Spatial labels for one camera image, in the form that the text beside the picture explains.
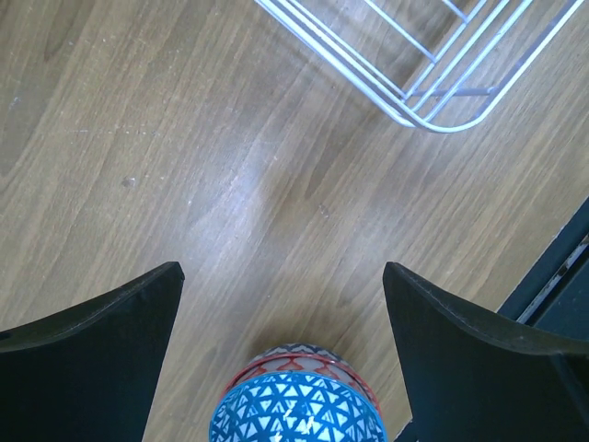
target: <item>dish rack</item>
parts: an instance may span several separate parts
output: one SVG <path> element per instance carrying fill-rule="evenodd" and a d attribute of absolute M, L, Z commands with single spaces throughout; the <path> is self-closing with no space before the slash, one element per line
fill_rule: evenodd
<path fill-rule="evenodd" d="M 436 133 L 481 122 L 583 3 L 256 1 L 390 118 Z"/>

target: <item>red bowl rim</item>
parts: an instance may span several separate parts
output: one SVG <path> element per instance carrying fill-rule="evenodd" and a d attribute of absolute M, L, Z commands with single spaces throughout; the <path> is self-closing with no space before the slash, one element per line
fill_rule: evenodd
<path fill-rule="evenodd" d="M 352 378 L 353 380 L 355 380 L 358 384 L 360 384 L 360 386 L 362 387 L 362 389 L 364 390 L 364 392 L 368 395 L 368 400 L 376 407 L 376 410 L 378 411 L 378 414 L 380 414 L 382 416 L 382 412 L 380 410 L 380 404 L 378 403 L 378 399 L 376 398 L 375 393 L 368 386 L 368 384 L 366 384 L 366 382 L 364 382 L 364 379 L 362 379 L 358 373 L 356 373 L 355 371 L 353 371 L 349 366 L 346 366 L 345 364 L 342 364 L 341 362 L 334 361 L 334 360 L 329 359 L 329 358 L 327 358 L 325 356 L 322 356 L 322 355 L 307 354 L 307 353 L 280 353 L 280 354 L 277 354 L 277 355 L 269 355 L 269 356 L 266 356 L 266 357 L 262 357 L 261 359 L 257 360 L 254 364 L 249 364 L 248 366 L 246 366 L 245 368 L 243 368 L 241 371 L 239 371 L 235 376 L 233 376 L 232 379 L 227 383 L 225 389 L 223 390 L 223 394 L 221 395 L 221 397 L 224 398 L 224 396 L 232 388 L 235 387 L 235 385 L 237 384 L 237 382 L 246 373 L 248 373 L 252 368 L 255 368 L 256 366 L 259 366 L 261 364 L 265 364 L 266 362 L 271 361 L 272 359 L 280 359 L 280 358 L 283 358 L 283 357 L 308 357 L 309 359 L 317 359 L 317 360 L 319 360 L 321 362 L 326 362 L 328 364 L 333 364 L 334 366 L 336 366 L 340 370 L 344 371 L 350 378 Z"/>

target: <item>blue bowl with white triangles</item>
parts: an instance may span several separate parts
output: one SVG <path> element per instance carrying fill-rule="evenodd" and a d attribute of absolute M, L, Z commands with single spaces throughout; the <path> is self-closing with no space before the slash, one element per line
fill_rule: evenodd
<path fill-rule="evenodd" d="M 230 390 L 213 414 L 210 442 L 387 442 L 375 407 L 315 373 L 280 372 Z"/>

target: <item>white wire rack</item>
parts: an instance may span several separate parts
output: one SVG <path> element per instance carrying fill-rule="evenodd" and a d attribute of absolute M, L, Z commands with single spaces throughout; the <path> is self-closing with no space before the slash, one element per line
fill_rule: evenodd
<path fill-rule="evenodd" d="M 437 133 L 455 133 L 481 122 L 583 3 L 583 0 L 541 0 L 539 8 L 544 11 L 539 15 L 530 11 L 535 3 L 533 0 L 464 0 L 462 3 L 458 0 L 429 0 L 426 2 L 428 7 L 439 9 L 434 11 L 436 16 L 430 10 L 429 21 L 414 25 L 413 32 L 410 32 L 411 12 L 407 8 L 406 23 L 394 17 L 399 10 L 403 12 L 399 5 L 410 3 L 410 0 L 396 0 L 395 6 L 391 6 L 395 0 L 378 3 L 373 0 L 256 1 L 390 118 L 404 126 Z M 323 19 L 319 18 L 322 14 L 326 16 Z M 545 16 L 548 16 L 548 24 L 538 33 L 541 21 L 538 17 Z M 437 17 L 444 17 L 446 24 L 439 26 Z M 517 24 L 525 21 L 527 24 L 518 29 Z M 417 34 L 432 22 L 444 35 L 425 44 L 423 37 Z M 531 37 L 527 35 L 530 28 Z M 350 29 L 355 29 L 355 38 Z M 525 36 L 518 34 L 523 31 L 527 32 Z M 388 36 L 388 43 L 387 38 L 371 34 Z M 390 34 L 394 34 L 397 40 L 392 41 Z M 510 39 L 508 53 L 498 55 L 498 44 Z M 384 57 L 383 62 L 379 55 L 391 47 L 397 55 Z M 513 48 L 521 51 L 514 55 Z M 419 62 L 414 64 L 412 74 L 395 81 L 390 68 L 398 62 L 399 51 L 405 53 L 408 49 L 418 54 Z M 384 68 L 376 67 L 375 61 L 379 58 Z M 468 81 L 473 78 L 478 83 L 469 87 Z M 459 100 L 464 103 L 464 98 L 477 99 L 478 102 L 455 105 Z"/>

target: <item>wood grain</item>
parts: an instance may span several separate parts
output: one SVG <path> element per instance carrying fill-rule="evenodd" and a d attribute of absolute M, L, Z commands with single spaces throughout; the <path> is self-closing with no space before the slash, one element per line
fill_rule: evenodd
<path fill-rule="evenodd" d="M 145 440 L 309 341 L 410 410 L 380 277 L 497 308 L 589 191 L 589 8 L 480 126 L 397 126 L 252 0 L 0 1 L 0 328 L 180 261 Z"/>

